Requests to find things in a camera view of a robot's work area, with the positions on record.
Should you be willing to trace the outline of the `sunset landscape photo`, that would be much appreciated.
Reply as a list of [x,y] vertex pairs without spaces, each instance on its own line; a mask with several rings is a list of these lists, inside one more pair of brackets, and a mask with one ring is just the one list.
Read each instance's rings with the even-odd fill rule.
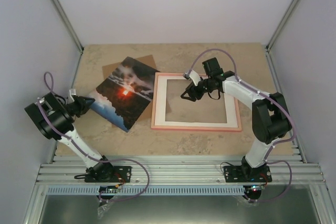
[[140,61],[126,57],[88,97],[91,110],[128,132],[153,100],[155,74]]

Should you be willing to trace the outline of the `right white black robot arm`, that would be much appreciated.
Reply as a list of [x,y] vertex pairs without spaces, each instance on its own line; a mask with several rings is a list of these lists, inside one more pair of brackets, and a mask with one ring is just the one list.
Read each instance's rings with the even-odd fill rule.
[[224,72],[216,58],[206,60],[202,65],[207,75],[205,79],[192,69],[183,74],[191,83],[181,98],[195,102],[204,94],[217,91],[218,94],[233,96],[250,108],[255,140],[238,169],[244,180],[252,182],[260,173],[266,172],[266,161],[271,150],[292,129],[284,96],[279,92],[263,93],[249,86],[236,73]]

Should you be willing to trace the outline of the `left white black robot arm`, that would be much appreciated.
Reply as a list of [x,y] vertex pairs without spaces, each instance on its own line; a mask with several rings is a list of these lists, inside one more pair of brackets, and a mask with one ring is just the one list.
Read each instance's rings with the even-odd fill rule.
[[71,101],[66,103],[63,97],[50,92],[24,110],[45,138],[65,144],[83,160],[86,171],[74,179],[83,179],[86,183],[111,182],[115,175],[113,165],[90,148],[74,126],[74,117],[87,113],[94,102],[94,98],[72,94]]

